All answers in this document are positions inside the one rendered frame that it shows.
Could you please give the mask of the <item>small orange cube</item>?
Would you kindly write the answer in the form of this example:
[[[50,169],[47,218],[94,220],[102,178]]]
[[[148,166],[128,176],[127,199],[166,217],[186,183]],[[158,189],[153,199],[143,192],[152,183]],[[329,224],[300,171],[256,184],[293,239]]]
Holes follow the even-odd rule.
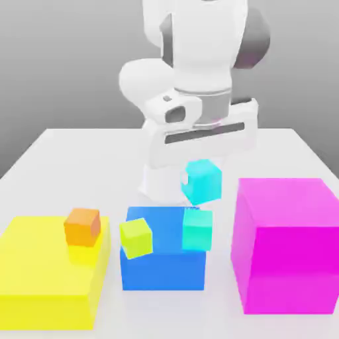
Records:
[[[93,247],[101,232],[98,209],[74,208],[64,221],[66,242],[69,246]]]

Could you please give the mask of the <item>large blue box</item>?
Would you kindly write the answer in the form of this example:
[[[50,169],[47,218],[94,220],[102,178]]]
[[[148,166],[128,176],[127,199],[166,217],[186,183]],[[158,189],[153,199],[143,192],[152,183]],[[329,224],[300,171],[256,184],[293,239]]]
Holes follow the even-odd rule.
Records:
[[[182,248],[186,207],[129,207],[126,220],[143,218],[152,230],[153,252],[128,259],[120,250],[125,291],[202,291],[206,253]]]

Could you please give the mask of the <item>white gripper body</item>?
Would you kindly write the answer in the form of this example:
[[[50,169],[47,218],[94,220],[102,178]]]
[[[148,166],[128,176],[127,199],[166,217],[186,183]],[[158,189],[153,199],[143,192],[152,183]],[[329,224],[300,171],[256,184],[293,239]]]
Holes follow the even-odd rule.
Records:
[[[229,115],[214,126],[159,124],[148,120],[148,165],[173,166],[199,159],[224,157],[254,145],[258,130],[258,102],[252,98],[230,106]]]

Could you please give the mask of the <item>small teal cube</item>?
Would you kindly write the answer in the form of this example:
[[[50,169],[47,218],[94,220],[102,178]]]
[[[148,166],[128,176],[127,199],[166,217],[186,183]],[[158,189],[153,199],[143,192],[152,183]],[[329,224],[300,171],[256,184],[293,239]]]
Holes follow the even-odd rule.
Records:
[[[212,247],[213,212],[187,208],[183,215],[182,248],[209,251]]]

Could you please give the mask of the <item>small cyan cube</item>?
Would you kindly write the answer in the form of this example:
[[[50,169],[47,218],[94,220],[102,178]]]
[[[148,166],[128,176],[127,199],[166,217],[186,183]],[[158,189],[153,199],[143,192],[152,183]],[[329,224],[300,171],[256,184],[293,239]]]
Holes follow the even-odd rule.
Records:
[[[181,190],[193,206],[222,197],[222,171],[207,159],[186,165],[187,183],[181,182]]]

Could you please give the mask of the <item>large magenta box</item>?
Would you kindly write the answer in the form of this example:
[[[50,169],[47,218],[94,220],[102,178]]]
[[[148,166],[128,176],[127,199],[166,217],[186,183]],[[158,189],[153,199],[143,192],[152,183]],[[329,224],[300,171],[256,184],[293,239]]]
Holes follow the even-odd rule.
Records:
[[[339,198],[319,178],[241,178],[230,258],[247,315],[330,315]]]

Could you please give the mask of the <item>large yellow box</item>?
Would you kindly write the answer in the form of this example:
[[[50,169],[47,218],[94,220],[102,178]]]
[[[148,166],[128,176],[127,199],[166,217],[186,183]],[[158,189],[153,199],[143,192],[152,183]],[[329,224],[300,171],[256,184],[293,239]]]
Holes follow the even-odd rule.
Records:
[[[66,242],[64,217],[15,217],[0,236],[0,330],[91,330],[111,251]]]

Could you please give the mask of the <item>small yellow-green cube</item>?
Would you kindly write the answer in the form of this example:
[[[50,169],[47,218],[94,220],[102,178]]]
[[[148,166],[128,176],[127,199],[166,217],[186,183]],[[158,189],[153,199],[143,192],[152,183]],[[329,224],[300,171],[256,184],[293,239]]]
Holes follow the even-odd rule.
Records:
[[[153,234],[144,218],[119,225],[121,246],[128,260],[153,252]]]

